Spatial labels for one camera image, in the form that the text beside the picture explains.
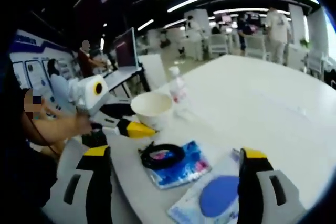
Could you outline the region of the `person's left hand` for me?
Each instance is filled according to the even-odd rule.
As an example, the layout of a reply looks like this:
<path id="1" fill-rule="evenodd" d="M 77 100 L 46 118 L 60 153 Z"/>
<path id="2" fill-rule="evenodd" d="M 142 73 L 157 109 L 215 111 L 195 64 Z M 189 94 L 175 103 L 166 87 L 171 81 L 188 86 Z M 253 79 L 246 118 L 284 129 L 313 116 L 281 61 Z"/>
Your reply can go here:
<path id="1" fill-rule="evenodd" d="M 90 135 L 92 126 L 90 118 L 86 114 L 77 113 L 75 116 L 75 132 L 77 135 Z"/>

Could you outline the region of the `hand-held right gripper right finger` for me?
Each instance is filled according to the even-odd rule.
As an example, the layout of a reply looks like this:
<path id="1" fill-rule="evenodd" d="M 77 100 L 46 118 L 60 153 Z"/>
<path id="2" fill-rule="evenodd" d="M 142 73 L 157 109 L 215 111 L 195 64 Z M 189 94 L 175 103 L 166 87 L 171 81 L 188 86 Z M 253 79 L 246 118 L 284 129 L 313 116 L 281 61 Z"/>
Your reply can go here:
<path id="1" fill-rule="evenodd" d="M 241 148 L 239 157 L 238 223 L 298 223 L 306 213 L 299 190 L 267 155 Z"/>

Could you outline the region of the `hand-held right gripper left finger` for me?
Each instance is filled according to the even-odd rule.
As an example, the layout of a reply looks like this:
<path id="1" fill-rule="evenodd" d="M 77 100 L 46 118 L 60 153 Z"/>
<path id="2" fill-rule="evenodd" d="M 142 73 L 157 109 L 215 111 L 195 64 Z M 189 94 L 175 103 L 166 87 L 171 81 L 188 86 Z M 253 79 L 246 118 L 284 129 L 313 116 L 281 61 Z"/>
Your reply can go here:
<path id="1" fill-rule="evenodd" d="M 110 147 L 90 148 L 50 189 L 46 216 L 52 223 L 112 223 Z"/>

